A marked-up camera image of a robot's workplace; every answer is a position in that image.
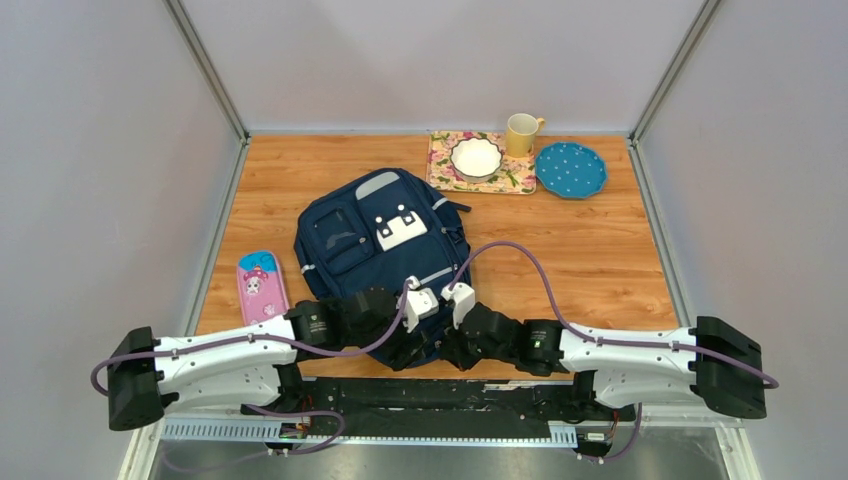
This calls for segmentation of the navy blue school backpack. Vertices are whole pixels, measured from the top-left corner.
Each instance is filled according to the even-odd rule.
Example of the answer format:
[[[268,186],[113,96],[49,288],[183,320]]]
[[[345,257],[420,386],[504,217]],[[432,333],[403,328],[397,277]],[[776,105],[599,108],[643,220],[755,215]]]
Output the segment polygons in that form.
[[[382,168],[309,204],[298,218],[294,251],[313,295],[332,307],[372,287],[398,294],[410,276],[439,296],[470,256],[459,213],[470,210],[406,170]],[[452,309],[443,305],[412,332],[434,338],[434,361],[451,322]],[[313,320],[299,321],[313,330],[300,341],[339,350],[337,318],[317,332]]]

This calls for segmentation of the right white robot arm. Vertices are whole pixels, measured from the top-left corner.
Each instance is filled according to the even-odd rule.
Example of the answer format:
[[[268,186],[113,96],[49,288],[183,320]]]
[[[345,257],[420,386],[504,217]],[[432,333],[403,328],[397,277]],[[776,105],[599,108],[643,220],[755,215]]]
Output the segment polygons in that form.
[[[447,328],[439,352],[460,370],[489,359],[538,377],[571,373],[570,404],[585,419],[607,408],[695,400],[728,417],[767,415],[760,344],[717,317],[700,316],[690,328],[610,330],[518,321],[476,304]]]

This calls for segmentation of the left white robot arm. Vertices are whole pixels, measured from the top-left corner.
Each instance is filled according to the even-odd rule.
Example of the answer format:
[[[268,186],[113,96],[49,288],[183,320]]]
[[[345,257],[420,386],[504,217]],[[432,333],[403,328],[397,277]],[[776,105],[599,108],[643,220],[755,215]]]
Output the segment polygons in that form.
[[[91,374],[107,399],[108,427],[129,431],[168,413],[230,404],[271,405],[291,415],[305,387],[283,376],[313,357],[363,355],[396,343],[439,309],[429,288],[394,294],[369,288],[339,299],[301,301],[268,320],[213,334],[155,337],[128,332]]]

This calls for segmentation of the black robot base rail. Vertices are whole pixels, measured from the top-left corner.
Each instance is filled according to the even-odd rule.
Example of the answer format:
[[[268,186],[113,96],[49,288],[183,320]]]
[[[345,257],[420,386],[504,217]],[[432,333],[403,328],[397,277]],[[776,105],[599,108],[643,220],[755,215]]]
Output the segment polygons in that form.
[[[599,421],[612,431],[636,417],[633,406],[611,409],[571,382],[318,378],[286,380],[280,395],[245,414],[330,411],[311,420],[310,434],[437,439],[534,439],[550,423]]]

